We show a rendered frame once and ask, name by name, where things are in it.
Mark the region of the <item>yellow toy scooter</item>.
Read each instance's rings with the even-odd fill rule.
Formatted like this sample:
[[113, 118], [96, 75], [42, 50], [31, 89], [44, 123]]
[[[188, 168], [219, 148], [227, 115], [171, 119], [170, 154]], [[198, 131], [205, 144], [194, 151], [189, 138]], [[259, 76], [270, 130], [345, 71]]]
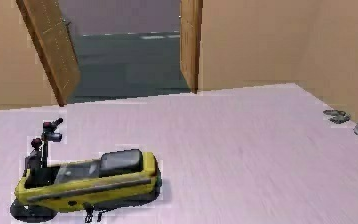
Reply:
[[155, 155], [139, 149], [108, 152], [97, 159], [50, 165], [48, 148], [62, 140], [61, 118], [45, 122], [10, 206], [13, 218], [26, 223], [52, 220], [59, 213], [84, 211], [90, 223], [94, 213], [145, 205], [156, 200], [162, 186]]

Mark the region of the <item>brown wooden room door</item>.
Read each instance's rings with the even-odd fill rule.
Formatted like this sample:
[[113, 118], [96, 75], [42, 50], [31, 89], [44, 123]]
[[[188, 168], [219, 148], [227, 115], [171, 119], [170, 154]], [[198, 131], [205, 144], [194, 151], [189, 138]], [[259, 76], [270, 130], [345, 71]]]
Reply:
[[67, 104], [81, 73], [58, 0], [15, 0], [59, 106]]

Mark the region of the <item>grey flat floor object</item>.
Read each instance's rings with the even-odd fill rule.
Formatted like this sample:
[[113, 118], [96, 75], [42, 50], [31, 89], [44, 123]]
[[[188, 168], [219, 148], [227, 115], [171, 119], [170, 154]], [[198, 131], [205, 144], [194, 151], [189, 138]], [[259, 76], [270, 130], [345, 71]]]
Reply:
[[351, 115], [341, 110], [324, 110], [323, 113], [329, 116], [329, 120], [335, 124], [343, 124], [351, 119]]

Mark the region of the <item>brown wooden door frame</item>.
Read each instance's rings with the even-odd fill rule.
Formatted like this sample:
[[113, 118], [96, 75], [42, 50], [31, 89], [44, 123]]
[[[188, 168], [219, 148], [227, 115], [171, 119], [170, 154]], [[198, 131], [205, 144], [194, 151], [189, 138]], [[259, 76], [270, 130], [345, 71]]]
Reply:
[[198, 91], [203, 0], [180, 0], [180, 70], [189, 89]]

